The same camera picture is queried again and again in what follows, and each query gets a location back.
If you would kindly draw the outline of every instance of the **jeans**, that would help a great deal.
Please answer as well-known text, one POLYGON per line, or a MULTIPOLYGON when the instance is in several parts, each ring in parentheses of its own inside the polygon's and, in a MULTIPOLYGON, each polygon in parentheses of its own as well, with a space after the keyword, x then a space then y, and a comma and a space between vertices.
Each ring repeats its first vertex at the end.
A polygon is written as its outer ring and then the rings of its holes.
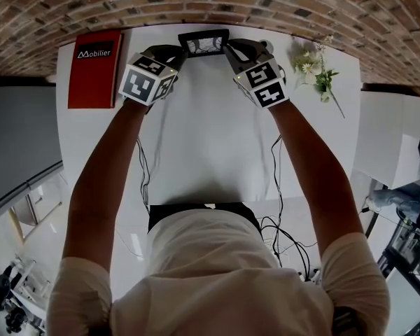
POLYGON ((410 183, 397 189, 374 190, 370 199, 378 208, 395 204, 413 223, 420 214, 420 185, 410 183))
MULTIPOLYGON (((149 213, 149 223, 148 223, 148 232, 159 223, 162 219, 166 217, 178 213, 180 211, 185 210, 192 210, 192 209, 211 209, 207 208, 203 204, 167 204, 167 205, 151 205, 150 206, 150 213, 149 213)), ((221 203, 215 204, 216 210, 224 210, 224 211, 231 211, 234 214, 238 214, 243 218, 250 221, 260 232, 260 224, 256 219, 255 215, 253 214, 252 210, 250 210, 247 206, 243 203, 221 203)))

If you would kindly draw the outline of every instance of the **black shorts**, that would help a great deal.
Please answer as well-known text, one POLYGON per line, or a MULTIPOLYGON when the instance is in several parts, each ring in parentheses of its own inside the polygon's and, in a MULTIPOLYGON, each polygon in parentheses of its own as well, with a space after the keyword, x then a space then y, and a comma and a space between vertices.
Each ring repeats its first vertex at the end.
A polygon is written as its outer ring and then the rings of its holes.
MULTIPOLYGON (((178 213, 180 211, 185 210, 193 210, 193 209, 211 209, 206 207, 203 204, 168 204, 168 205, 151 205, 150 212, 149 212, 149 224, 148 224, 148 232, 153 229, 154 225, 159 223, 162 219, 178 213)), ((260 224, 256 219, 255 215, 253 214, 252 210, 250 210, 247 206, 243 203, 222 203, 222 204, 215 204, 215 210, 224 210, 224 211, 231 211, 232 213, 238 214, 243 218, 250 221, 259 231, 260 224)))

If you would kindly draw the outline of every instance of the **white t-shirt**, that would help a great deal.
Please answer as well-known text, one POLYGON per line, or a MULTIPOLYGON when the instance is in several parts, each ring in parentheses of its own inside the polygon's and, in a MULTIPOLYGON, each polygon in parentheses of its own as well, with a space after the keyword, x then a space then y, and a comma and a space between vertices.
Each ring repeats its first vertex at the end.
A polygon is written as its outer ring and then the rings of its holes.
POLYGON ((383 335, 386 282, 361 233, 344 235, 322 256, 322 286, 278 267, 260 233, 228 211, 192 210, 148 233, 147 276, 112 304, 109 273, 63 259, 48 308, 48 335, 331 335, 335 308, 348 307, 383 335))

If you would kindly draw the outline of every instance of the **tabletop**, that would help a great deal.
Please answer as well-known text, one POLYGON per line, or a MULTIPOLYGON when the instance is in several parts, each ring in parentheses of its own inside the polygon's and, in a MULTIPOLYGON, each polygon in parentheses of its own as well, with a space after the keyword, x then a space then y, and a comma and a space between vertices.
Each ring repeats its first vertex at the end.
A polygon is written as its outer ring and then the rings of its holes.
MULTIPOLYGON (((335 103, 323 104, 313 86, 296 86, 289 61, 290 49, 305 40, 275 31, 214 24, 170 24, 123 31, 117 89, 125 64, 134 53, 152 45, 179 45, 178 34, 226 28, 230 39, 267 40, 286 72, 286 90, 313 128, 330 147, 347 176, 356 152, 360 114, 361 76, 359 61, 327 48, 328 68, 340 74, 332 91, 335 103)), ((123 99, 117 96, 113 109, 67 109, 69 77, 74 43, 59 49, 57 61, 57 123, 65 175, 70 188, 105 132, 123 99)), ((224 55, 188 59, 165 101, 157 102, 145 117, 140 139, 149 170, 150 204, 172 200, 247 202, 278 197, 274 184, 271 146, 279 132, 267 110, 256 108, 232 81, 233 71, 224 55)), ((302 190, 284 146, 275 150, 277 173, 283 197, 297 197, 302 190)), ((119 214, 131 214, 143 206, 140 196, 142 170, 134 152, 119 214)))

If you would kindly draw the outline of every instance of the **red book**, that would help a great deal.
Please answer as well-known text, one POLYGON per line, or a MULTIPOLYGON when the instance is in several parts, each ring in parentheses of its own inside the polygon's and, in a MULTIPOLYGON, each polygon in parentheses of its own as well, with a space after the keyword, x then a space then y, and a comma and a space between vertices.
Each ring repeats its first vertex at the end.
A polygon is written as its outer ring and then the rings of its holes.
POLYGON ((69 109, 112 109, 122 34, 101 31, 76 37, 69 109))

